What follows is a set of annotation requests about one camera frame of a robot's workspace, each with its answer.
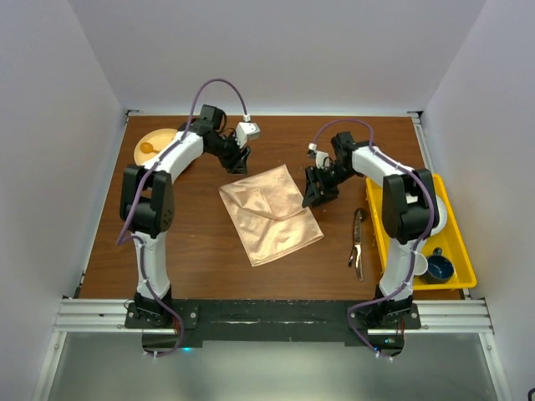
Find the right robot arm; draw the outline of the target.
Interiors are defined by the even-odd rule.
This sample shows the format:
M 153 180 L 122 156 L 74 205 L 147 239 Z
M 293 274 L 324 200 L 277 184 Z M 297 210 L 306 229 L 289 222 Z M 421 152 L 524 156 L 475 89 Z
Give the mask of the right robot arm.
M 372 142 L 355 141 L 349 132 L 335 135 L 331 145 L 334 158 L 318 150 L 315 142 L 308 146 L 315 164 L 305 170 L 303 206 L 337 199 L 338 186 L 355 175 L 381 188 L 380 221 L 390 238 L 387 265 L 374 300 L 358 304 L 352 313 L 368 327 L 390 328 L 410 313 L 414 280 L 428 269 L 421 249 L 440 225 L 432 174 L 391 159 Z

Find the beige cloth napkin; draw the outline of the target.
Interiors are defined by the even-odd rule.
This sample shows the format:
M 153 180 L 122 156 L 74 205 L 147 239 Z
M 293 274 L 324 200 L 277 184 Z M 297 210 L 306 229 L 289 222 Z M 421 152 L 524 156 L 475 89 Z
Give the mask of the beige cloth napkin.
M 219 195 L 252 266 L 324 238 L 286 165 L 223 185 Z

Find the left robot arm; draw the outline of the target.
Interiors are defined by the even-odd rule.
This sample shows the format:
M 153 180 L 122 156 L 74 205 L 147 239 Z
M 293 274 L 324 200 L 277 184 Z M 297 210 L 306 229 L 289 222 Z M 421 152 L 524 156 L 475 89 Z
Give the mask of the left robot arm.
M 217 157 L 230 174 L 247 173 L 248 142 L 260 135 L 260 128 L 249 115 L 233 129 L 227 129 L 226 122 L 222 109 L 204 105 L 199 116 L 179 129 L 144 138 L 137 149 L 145 160 L 128 165 L 123 173 L 120 218 L 124 226 L 117 241 L 133 241 L 138 269 L 129 314 L 153 327 L 178 322 L 166 268 L 166 233 L 175 218 L 176 179 L 204 154 Z

